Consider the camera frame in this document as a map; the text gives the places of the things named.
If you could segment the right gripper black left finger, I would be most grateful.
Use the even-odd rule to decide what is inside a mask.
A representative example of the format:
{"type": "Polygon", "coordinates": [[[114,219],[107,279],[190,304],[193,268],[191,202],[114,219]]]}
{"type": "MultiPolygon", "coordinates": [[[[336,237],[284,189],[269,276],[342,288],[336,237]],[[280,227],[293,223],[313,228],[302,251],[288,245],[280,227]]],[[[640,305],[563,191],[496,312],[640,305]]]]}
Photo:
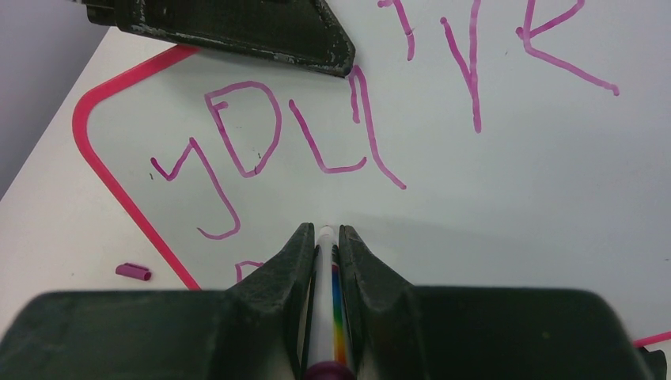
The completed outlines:
{"type": "Polygon", "coordinates": [[[315,228],[224,291],[57,291],[1,342],[4,379],[299,379],[315,228]]]}

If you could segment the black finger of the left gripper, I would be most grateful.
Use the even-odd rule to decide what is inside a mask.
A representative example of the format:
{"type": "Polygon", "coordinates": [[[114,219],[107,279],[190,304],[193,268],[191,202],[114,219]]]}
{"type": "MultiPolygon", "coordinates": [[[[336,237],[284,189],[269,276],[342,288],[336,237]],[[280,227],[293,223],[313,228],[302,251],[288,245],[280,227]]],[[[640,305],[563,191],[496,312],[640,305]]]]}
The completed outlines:
{"type": "Polygon", "coordinates": [[[345,78],[355,46],[325,1],[82,0],[88,20],[174,44],[345,78]]]}

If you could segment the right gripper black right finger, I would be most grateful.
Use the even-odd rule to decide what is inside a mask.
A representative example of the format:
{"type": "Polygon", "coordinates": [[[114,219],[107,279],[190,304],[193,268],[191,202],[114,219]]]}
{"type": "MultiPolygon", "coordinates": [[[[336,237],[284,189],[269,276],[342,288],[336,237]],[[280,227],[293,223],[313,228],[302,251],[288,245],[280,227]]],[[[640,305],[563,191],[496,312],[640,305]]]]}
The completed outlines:
{"type": "Polygon", "coordinates": [[[361,379],[663,379],[600,296],[573,289],[414,285],[339,229],[354,371],[361,379]]]}

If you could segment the pink marker pen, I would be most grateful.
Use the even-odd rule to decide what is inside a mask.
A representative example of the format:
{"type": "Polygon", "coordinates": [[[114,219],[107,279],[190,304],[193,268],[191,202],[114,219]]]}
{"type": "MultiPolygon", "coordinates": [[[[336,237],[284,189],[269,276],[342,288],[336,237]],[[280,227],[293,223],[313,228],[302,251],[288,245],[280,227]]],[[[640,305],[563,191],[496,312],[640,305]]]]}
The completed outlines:
{"type": "Polygon", "coordinates": [[[354,362],[339,268],[337,234],[318,231],[302,352],[304,379],[354,379],[354,362]]]}

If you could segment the pink marker cap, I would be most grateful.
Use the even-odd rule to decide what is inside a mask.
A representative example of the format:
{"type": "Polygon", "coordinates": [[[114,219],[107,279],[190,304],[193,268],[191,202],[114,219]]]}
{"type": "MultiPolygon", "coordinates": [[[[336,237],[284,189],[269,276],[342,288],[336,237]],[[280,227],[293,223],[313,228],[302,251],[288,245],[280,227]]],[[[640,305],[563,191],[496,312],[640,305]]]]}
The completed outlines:
{"type": "Polygon", "coordinates": [[[118,265],[115,269],[115,274],[141,281],[149,281],[152,278],[151,270],[142,265],[132,263],[118,265]]]}

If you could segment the pink-framed whiteboard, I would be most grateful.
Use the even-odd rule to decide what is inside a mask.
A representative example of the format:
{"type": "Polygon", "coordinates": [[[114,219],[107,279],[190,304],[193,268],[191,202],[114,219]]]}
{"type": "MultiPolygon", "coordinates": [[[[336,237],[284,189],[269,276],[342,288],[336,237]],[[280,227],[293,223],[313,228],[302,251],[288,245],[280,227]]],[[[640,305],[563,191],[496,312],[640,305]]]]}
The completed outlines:
{"type": "Polygon", "coordinates": [[[670,337],[667,1],[333,1],[346,78],[172,47],[77,103],[187,287],[353,226],[418,284],[569,287],[670,337]]]}

